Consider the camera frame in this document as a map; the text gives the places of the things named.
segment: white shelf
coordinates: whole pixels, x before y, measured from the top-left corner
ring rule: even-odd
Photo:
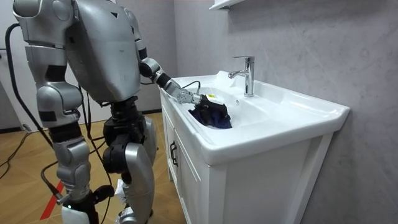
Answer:
[[[229,10],[229,7],[233,4],[239,3],[244,0],[216,0],[214,5],[212,5],[209,10],[224,9]]]

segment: wooden floor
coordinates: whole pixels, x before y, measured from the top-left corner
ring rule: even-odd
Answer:
[[[178,195],[173,182],[169,182],[167,161],[164,149],[164,130],[162,114],[149,114],[156,123],[157,145],[159,150],[154,164],[155,175],[155,201],[154,215],[150,224],[186,223],[181,209]],[[81,126],[85,135],[86,129]],[[103,122],[93,123],[92,136],[102,136]],[[0,162],[6,161],[9,155],[20,143],[24,132],[0,134]],[[106,146],[99,151],[102,155]],[[55,161],[55,156],[43,137],[39,133],[31,134],[21,147],[15,158],[11,161],[10,171],[0,180],[0,223],[7,224],[62,224],[60,206],[56,205],[49,218],[40,220],[50,198],[51,193],[40,178],[40,171],[49,163]],[[105,171],[96,154],[90,156],[91,182],[90,188],[97,189],[101,185],[108,184]],[[56,166],[46,172],[46,176],[53,183],[58,184],[55,175]],[[6,166],[0,168],[0,175],[6,170]],[[113,186],[116,187],[119,175],[111,175]],[[106,208],[106,202],[96,206],[99,220],[102,220]],[[113,197],[104,223],[113,224],[116,215],[123,209],[119,199]]]

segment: sink basin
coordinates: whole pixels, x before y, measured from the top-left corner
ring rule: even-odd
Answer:
[[[196,93],[196,88],[189,88],[188,90]],[[240,99],[237,96],[239,94],[234,93],[231,90],[220,90],[215,87],[202,87],[199,94],[210,94],[217,96],[217,99],[221,100],[228,109],[228,114],[231,117],[231,125],[233,128],[240,128],[242,126],[251,125],[266,120],[266,112],[261,110],[259,107],[250,104],[248,100]],[[193,110],[194,106],[190,104],[184,104],[187,110]],[[224,129],[214,128],[207,126],[209,129],[217,129],[224,131]]]
[[[220,97],[231,117],[231,129],[216,129],[200,124],[188,110],[170,99],[177,120],[201,146],[203,158],[216,165],[242,157],[311,139],[341,129],[348,113],[347,106],[321,100],[268,83],[254,81],[254,96],[243,96],[244,78],[228,78],[228,73],[199,77],[174,78],[181,86],[201,82],[201,94]],[[196,92],[196,86],[188,88]]]

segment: chrome faucet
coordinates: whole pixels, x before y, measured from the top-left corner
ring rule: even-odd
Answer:
[[[229,72],[229,78],[235,78],[237,75],[241,75],[246,78],[244,86],[244,96],[252,97],[254,96],[254,57],[250,56],[240,56],[233,58],[244,58],[244,70]]]

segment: black cabinet handle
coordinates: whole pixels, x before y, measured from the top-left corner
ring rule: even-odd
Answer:
[[[172,157],[173,164],[178,167],[177,158],[174,156],[174,151],[177,150],[177,146],[175,145],[175,141],[170,145],[170,156]]]

